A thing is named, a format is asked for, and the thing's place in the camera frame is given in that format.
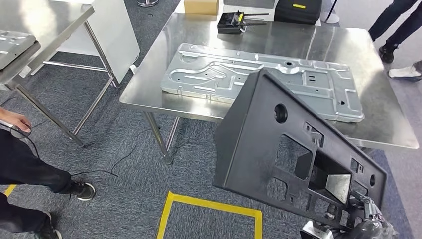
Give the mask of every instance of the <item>yellow floor marking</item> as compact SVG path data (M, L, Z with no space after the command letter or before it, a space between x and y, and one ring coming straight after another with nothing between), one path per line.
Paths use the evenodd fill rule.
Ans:
M241 214L249 217L255 218L255 239L262 239L262 212L260 210L244 208L239 206L234 206L230 204L218 203L213 201L207 201L199 198L192 198L183 195L173 194L169 191L164 204L163 214L161 215L160 227L158 228L157 239L164 238L164 232L167 226L167 220L169 219L170 211L173 202L186 203L194 206L211 208L219 211Z
M16 187L16 185L14 185L14 184L9 185L9 187L6 189L6 191L4 192L4 194L8 197L12 193L12 191L13 191L13 189L15 187Z

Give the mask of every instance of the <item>cable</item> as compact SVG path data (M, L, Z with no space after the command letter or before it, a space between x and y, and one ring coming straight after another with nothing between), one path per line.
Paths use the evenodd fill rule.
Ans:
M45 122L47 122L47 120L46 121L44 121L44 122L42 122L42 123L39 123L39 124L37 124L36 126L34 126L32 129L34 129L35 127L37 127L37 126L40 126L41 124L43 124L43 123L45 123ZM9 128L9 129L11 129L11 130L14 130L14 131L16 131L16 132L18 132L18 133L20 133L22 136L24 136L24 138L27 138L28 140L29 140L29 142L31 142L31 144L32 144L32 146L34 147L34 149L35 149L35 153L36 153L36 156L39 158L39 159L41 159L41 157L39 156L39 153L38 153L38 149L37 149L37 146L35 146L35 143L29 138L29 137L26 137L22 132L20 132L19 130L16 130L16 129L14 129L14 128L11 128L11 127L9 127L9 126L7 126L7 125L5 125L5 124L2 124L2 123L0 123L0 125L2 125L3 127L6 127L6 128ZM136 141L135 142L138 142L138 138L139 138L139 136L141 136L141 134L143 134L143 133L145 133L145 132L147 132L147 131L149 131L149 130L151 130L151 129L146 129L146 130L144 130L144 131L142 131L141 133L139 133L138 134L138 136L136 137ZM113 167L111 168L111 172L108 172L108 171L106 171L106 170L94 170L94 171L88 171L88 172L80 172L80 173L76 173L76 174L71 174L71 176L76 176L76 175L81 175L81 174L88 174L88 173L96 173L96 172L103 172L103 173L108 173L108 174L111 174L111 175L113 175L114 177L118 177L118 175L116 175L116 174L114 174L113 173L113 169L120 163L120 162L122 162L124 159L126 159L126 158L128 158L134 151L135 151L135 149L136 149L136 147L137 147L137 145L135 145L135 147L132 149L132 151L128 154L128 155L126 155L125 157L123 157L123 158L121 158L119 161L117 161L117 163L115 163L114 165L113 165Z
M31 128L31 130L32 130L32 129L34 129L34 128L37 128L38 126L42 125L43 123L45 123L45 122L47 122L47 121L48 121L48 119L44 120L43 122L41 122L41 123L39 123L39 124L34 125L34 126Z
M138 138L139 138L139 136L141 135L141 134L143 134L143 133L145 133L145 132L147 132L147 131L149 131L149 130L151 130L151 129L146 129L146 130L144 130L144 131L142 131L141 133L139 133L138 134L138 136L136 137L136 140L135 140L135 142L138 142ZM136 149L136 147L137 147L137 145L135 145L135 147L133 147L133 149L132 149L132 151L128 154L128 155L126 155L125 157L123 157L123 158L121 158L117 163L115 163L114 165L113 165L113 167L111 168L111 171L113 172L113 169L120 163L120 162L122 162L124 159L126 159L126 158L128 158L134 151L135 151L135 149Z
M38 149L37 149L37 147L35 146L35 143L34 142L32 142L32 140L30 139L30 138L28 138L28 137L26 137L26 135L24 135L21 131L19 131L19 130L16 130L16 129L14 129L14 128L12 128L12 127L9 127L9 126L7 126L7 125L4 125L4 124L2 124L2 123L0 123L0 125L2 125L3 127L6 127L6 128L10 128L11 130L14 130L14 131L16 131L16 132L18 132L18 133L20 133L24 138L27 138L28 140L29 140L29 142L31 142L31 144L32 144L32 146L34 147L34 149L35 149L35 153L37 154L37 157L38 158L40 158L39 157L39 154L38 154Z
M16 96L14 96L14 97L10 97L9 99L7 99L5 102L3 102L1 105L0 105L0 107L2 107L2 106L4 106L8 101L10 101L10 100L12 100L12 99L14 99L14 98L16 98Z

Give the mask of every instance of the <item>black cable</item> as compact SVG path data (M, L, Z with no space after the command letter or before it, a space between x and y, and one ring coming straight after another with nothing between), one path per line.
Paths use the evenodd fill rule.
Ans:
M143 134L143 133L145 133L145 132L147 132L147 131L149 131L149 130L151 130L151 129L146 129L146 130L144 130L144 131L142 131L141 133L139 133L138 134L138 136L136 137L136 140L135 140L135 143L137 143L138 142L138 138L139 138L139 136L141 135L141 134ZM122 162L124 159L126 159L126 158L128 158L134 151L135 151L135 149L136 149L136 147L137 147L137 145L135 145L135 147L133 147L133 149L132 149L132 151L128 154L128 155L126 155L125 157L123 157L123 158L121 158L117 163L115 163L114 165L113 165L113 167L111 168L111 171L113 172L113 169L120 163L120 162Z
M70 176L73 177L73 176L80 175L80 174L96 173L96 172L109 173L109 174L113 175L114 177L118 177L116 174L114 174L112 172L105 171L105 170L94 170L94 171L88 171L88 172L75 173L75 174L71 174Z
M3 102L1 105L0 105L0 107L2 107L2 106L4 106L8 101L10 101L10 100L12 100L12 99L14 99L14 98L16 98L16 96L14 96L14 97L10 97L9 99L7 99L5 102Z
M35 128L35 127L37 127L37 126L39 126L39 125L41 125L41 124L43 124L43 123L45 123L45 122L47 122L47 120L46 121L44 121L44 122L42 122L42 123L39 123L38 125L36 125L36 126L34 126L33 128ZM7 126L7 125L5 125L5 124L3 124L3 123L0 123L0 125L2 125L2 126L4 126L4 127L6 127L6 128L9 128L9 129L11 129L11 130L14 130L14 131L16 131L16 132L18 132L18 133L20 133L22 136L24 136L24 138L27 138L28 140L29 140L29 142L31 142L31 144L32 144L32 146L34 147L34 149L35 149L35 153L36 153L36 155L37 155L37 157L39 158L39 159L41 159L41 157L39 156L39 153L38 153L38 149L37 149L37 146L35 146L35 143L29 138L29 137L27 137L26 135L24 135L21 131L19 131L19 130L16 130L16 129L14 129L14 128L11 128L11 127L9 127L9 126ZM138 136L136 137L136 142L138 142L138 138L139 138L139 136L141 135L141 134L143 134L143 133L145 133L145 132L147 132L147 131L149 131L149 130L151 130L151 129L146 129L146 130L144 130L144 131L142 131L141 133L139 133L138 134ZM113 171L113 169L120 163L120 162L122 162L124 159L126 159L126 158L128 158L134 151L135 151L135 149L136 149L136 147L137 147L137 145L135 145L135 147L132 149L132 151L127 155L127 156L125 156L125 157L123 157L122 159L120 159L117 163L115 163L114 165L113 165L113 168L111 168L111 171ZM111 174L111 175L113 175L113 176L115 176L115 177L118 177L118 175L116 175L116 174L114 174L114 173L112 173L112 172L108 172L108 171L106 171L106 170L94 170L94 171L88 171L88 172L81 172L81 173L76 173L76 174L72 174L71 176L76 176L76 175L81 175L81 174L87 174L87 173L96 173L96 172L103 172L103 173L108 173L108 174Z
M331 14L332 14L332 11L334 11L334 7L335 7L335 5L336 5L336 4L337 4L337 0L335 0L335 1L334 1L334 3L332 4L331 10L330 10L330 12L328 13L327 19L325 19L325 22L327 22L327 21L328 21L329 17L330 17L330 16L331 16Z
M32 142L32 140L30 139L30 138L28 138L25 134L23 134L21 131L19 131L19 130L16 130L16 129L14 129L14 128L12 128L12 127L9 127L9 126L7 126L7 125L5 125L5 124L2 124L2 123L0 123L0 125L2 125L2 126L4 126L4 127L6 127L6 128L10 128L11 130L14 130L14 131L16 131L16 132L18 132L18 133L20 133L24 138L27 138L28 140L29 140L29 142L31 142L31 144L32 144L32 146L34 147L34 149L35 149L35 153L37 154L37 157L38 158L40 158L39 157L39 154L38 154L38 149L37 149L37 146L35 146L35 143L34 142Z
M41 123L39 123L39 124L34 125L34 126L31 128L31 130L32 130L32 129L34 129L34 128L37 128L38 126L42 125L43 123L45 123L45 122L47 122L47 121L48 121L48 119L44 120L43 122L41 122Z

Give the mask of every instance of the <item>black shoe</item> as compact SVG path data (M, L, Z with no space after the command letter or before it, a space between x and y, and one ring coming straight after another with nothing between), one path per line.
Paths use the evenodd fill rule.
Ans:
M380 47L379 49L379 53L380 53L380 57L382 62L387 63L387 64L391 64L394 61L394 50L397 49L397 46L388 46L388 45L384 45L382 47Z
M61 233L54 229L51 224L51 215L49 213L45 214L47 217L45 218L44 225L40 231L34 233L35 239L62 239Z
M81 201L88 201L95 196L95 188L89 183L76 182L70 188L70 194Z

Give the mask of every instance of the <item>black device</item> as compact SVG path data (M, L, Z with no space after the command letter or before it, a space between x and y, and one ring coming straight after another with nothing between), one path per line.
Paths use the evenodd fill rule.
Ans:
M315 25L321 8L322 0L279 0L274 21Z
M247 26L260 26L266 23L245 23L246 16L266 16L268 13L245 14L244 12L223 13L218 22L218 32L220 34L241 34L245 32Z
M350 192L356 188L380 207L387 173L280 77L269 68L249 74L215 133L213 185L349 231L343 216L365 218L345 214Z

